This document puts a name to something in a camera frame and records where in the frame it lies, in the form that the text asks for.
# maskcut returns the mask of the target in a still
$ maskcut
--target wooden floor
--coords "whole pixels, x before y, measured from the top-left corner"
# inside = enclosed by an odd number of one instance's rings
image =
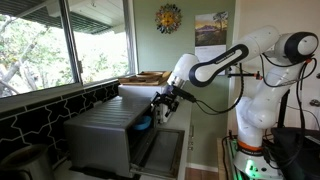
[[[186,168],[186,180],[215,180],[219,179],[217,172]]]

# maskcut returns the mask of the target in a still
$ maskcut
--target glass window pane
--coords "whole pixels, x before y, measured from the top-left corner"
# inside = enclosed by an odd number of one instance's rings
[[[0,98],[76,82],[61,18],[41,3],[0,2]]]
[[[130,72],[121,0],[69,1],[84,84],[113,79]]]

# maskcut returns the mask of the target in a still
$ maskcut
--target sun wall decoration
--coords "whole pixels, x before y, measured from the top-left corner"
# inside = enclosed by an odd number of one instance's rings
[[[175,4],[161,6],[156,13],[157,29],[161,33],[171,34],[181,25],[181,10]]]

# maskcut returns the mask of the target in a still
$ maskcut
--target window frame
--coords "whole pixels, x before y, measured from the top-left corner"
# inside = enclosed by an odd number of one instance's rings
[[[53,87],[38,91],[32,91],[24,94],[19,94],[0,99],[0,112],[5,112],[11,109],[26,106],[32,103],[48,100],[72,92],[85,90],[94,86],[116,82],[119,77],[113,77],[102,81],[83,84],[81,79],[81,62],[78,60],[74,34],[69,19],[69,5],[68,0],[57,0],[60,5],[61,21],[65,32],[67,47],[69,51],[70,64],[72,66],[72,74],[75,82],[69,85]],[[136,53],[136,39],[134,27],[134,13],[133,13],[133,0],[122,0],[125,18],[125,32],[127,36],[128,59],[131,74],[120,76],[134,75],[137,71],[137,53]]]

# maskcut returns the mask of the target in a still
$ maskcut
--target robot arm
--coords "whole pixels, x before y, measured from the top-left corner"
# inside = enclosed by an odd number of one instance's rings
[[[215,59],[194,65],[189,72],[190,82],[197,87],[209,85],[222,71],[237,63],[249,61],[271,48],[279,39],[273,26],[265,26],[241,38],[229,50]]]
[[[184,81],[197,87],[209,85],[222,71],[237,63],[242,63],[265,54],[275,58],[279,66],[273,67],[258,85],[256,95],[251,99],[240,99],[236,107],[238,122],[238,152],[234,165],[253,179],[282,179],[276,169],[270,168],[262,152],[263,129],[272,127],[276,122],[276,107],[290,86],[299,80],[303,62],[311,59],[318,47],[318,38],[309,32],[279,35],[272,26],[259,29],[235,43],[217,58],[196,63],[190,58],[181,58],[172,75],[184,77]],[[188,64],[180,68],[179,64]],[[196,102],[189,93],[173,88],[173,94]],[[266,171],[257,173],[255,169]]]

